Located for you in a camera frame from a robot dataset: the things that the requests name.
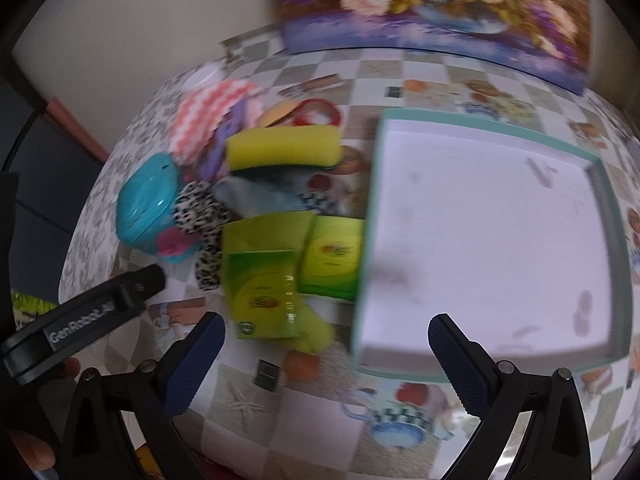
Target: checkered tablecloth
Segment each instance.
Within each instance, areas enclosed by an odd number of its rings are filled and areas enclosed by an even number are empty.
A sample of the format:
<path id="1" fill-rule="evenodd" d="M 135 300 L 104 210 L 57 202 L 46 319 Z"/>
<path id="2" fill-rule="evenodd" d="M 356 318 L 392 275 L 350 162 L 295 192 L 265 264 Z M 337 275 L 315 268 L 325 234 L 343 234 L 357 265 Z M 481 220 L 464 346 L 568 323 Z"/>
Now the checkered tablecloth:
<path id="1" fill-rule="evenodd" d="M 288 56 L 282 52 L 278 35 L 271 31 L 233 38 L 225 46 L 229 75 L 263 86 L 267 106 L 280 100 L 277 92 L 283 88 L 338 73 L 344 85 L 310 96 L 337 105 L 343 116 L 343 143 L 367 157 L 375 141 L 377 117 L 386 107 L 434 108 L 492 117 L 595 151 L 606 163 L 632 244 L 634 231 L 626 219 L 629 210 L 640 211 L 640 179 L 624 144 L 630 131 L 620 115 L 592 92 L 576 96 L 515 70 L 433 52 L 364 48 Z M 175 102 L 157 98 L 155 103 L 175 108 Z M 351 183 L 352 216 L 364 214 L 366 176 L 357 185 Z M 153 257 L 123 246 L 114 247 L 113 253 L 113 272 L 155 262 Z M 228 320 L 223 296 L 198 290 L 192 259 L 162 266 L 168 286 L 151 303 L 206 296 L 208 308 Z M 638 285 L 634 284 L 634 290 L 635 301 L 639 301 Z M 403 450 L 380 445 L 372 428 L 382 420 L 381 415 L 380 420 L 347 416 L 344 406 L 356 414 L 385 413 L 395 409 L 389 403 L 397 403 L 394 396 L 399 388 L 412 386 L 352 372 L 348 339 L 353 307 L 327 298 L 308 301 L 337 333 L 321 355 L 318 377 L 311 381 L 288 378 L 281 370 L 287 349 L 260 340 L 238 340 L 229 326 L 225 345 L 190 410 L 175 419 L 187 443 L 251 479 L 440 478 L 462 450 L 477 420 L 463 412 L 450 386 L 431 385 L 446 399 L 444 408 L 439 409 L 453 437 L 441 440 L 430 434 Z M 634 317 L 640 309 L 636 307 L 636 311 Z M 634 332 L 640 332 L 635 319 Z M 638 346 L 639 339 L 640 333 L 635 339 Z M 92 345 L 82 357 L 92 365 L 97 362 L 104 373 L 119 373 L 160 354 L 158 329 L 145 314 Z M 640 438 L 636 362 L 632 349 L 630 358 L 577 381 L 595 479 L 612 478 Z M 266 369 L 269 380 L 264 380 Z M 370 404 L 354 400 L 354 392 L 359 398 L 369 396 Z M 495 480 L 506 474 L 526 421 L 526 415 L 518 420 L 494 473 Z"/>

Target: yellow sponge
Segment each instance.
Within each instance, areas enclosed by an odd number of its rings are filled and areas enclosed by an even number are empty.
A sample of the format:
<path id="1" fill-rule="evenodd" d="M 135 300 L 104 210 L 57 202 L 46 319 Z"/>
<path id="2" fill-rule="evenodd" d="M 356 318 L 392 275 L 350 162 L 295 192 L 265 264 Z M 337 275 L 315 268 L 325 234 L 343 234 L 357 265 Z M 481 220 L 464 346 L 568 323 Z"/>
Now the yellow sponge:
<path id="1" fill-rule="evenodd" d="M 328 124 L 253 128 L 226 140 L 231 171 L 285 164 L 332 168 L 341 158 L 340 130 Z"/>
<path id="2" fill-rule="evenodd" d="M 298 305 L 296 324 L 300 330 L 299 337 L 270 339 L 270 341 L 298 352 L 318 355 L 335 339 L 334 327 L 305 303 Z"/>

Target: round lid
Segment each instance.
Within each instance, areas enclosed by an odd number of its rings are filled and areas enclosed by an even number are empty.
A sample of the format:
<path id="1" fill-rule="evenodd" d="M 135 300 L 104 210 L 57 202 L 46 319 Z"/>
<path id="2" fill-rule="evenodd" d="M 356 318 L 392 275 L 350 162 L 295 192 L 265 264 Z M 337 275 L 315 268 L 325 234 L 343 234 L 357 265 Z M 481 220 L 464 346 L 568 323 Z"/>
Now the round lid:
<path id="1" fill-rule="evenodd" d="M 151 156 L 124 183 L 116 204 L 116 232 L 126 244 L 138 237 L 174 203 L 178 169 L 168 153 Z"/>

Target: leopard print cloth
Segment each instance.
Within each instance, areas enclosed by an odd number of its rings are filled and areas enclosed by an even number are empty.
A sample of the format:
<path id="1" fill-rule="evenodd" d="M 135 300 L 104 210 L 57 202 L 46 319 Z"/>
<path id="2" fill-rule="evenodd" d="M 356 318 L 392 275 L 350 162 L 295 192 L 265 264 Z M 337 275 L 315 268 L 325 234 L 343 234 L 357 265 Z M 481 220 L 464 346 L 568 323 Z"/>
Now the leopard print cloth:
<path id="1" fill-rule="evenodd" d="M 229 220 L 229 209 L 212 195 L 209 182 L 190 182 L 178 193 L 175 225 L 186 234 L 202 236 L 202 247 L 195 264 L 200 290 L 214 290 L 220 286 L 222 226 Z"/>

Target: small black object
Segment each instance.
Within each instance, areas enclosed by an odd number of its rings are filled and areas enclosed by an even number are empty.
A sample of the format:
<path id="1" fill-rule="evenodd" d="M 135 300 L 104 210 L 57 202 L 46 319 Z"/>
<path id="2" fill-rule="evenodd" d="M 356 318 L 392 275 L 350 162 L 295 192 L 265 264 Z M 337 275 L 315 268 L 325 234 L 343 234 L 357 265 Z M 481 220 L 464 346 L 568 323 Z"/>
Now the small black object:
<path id="1" fill-rule="evenodd" d="M 56 468 L 64 480 L 142 480 L 145 477 L 121 411 L 133 412 L 166 480 L 208 480 L 171 423 L 189 407 L 222 348 L 225 323 L 207 312 L 159 362 L 127 374 L 85 370 L 71 401 Z"/>
<path id="2" fill-rule="evenodd" d="M 626 375 L 626 389 L 631 388 L 631 385 L 634 383 L 634 377 L 636 376 L 636 371 L 633 368 L 629 368 L 629 372 Z"/>
<path id="3" fill-rule="evenodd" d="M 125 272 L 40 316 L 9 336 L 0 354 L 9 376 L 28 384 L 144 309 L 164 289 L 164 272 L 151 265 Z"/>
<path id="4" fill-rule="evenodd" d="M 511 435 L 518 414 L 531 411 L 506 478 L 591 478 L 587 427 L 567 368 L 551 377 L 523 374 L 469 341 L 447 314 L 429 323 L 429 345 L 466 411 L 481 420 L 442 480 L 486 480 Z"/>
<path id="5" fill-rule="evenodd" d="M 260 359 L 258 363 L 258 372 L 254 378 L 254 384 L 261 388 L 272 392 L 278 385 L 278 376 L 280 375 L 280 367 L 263 361 Z"/>
<path id="6" fill-rule="evenodd" d="M 402 97 L 402 89 L 399 86 L 386 87 L 386 97 Z"/>

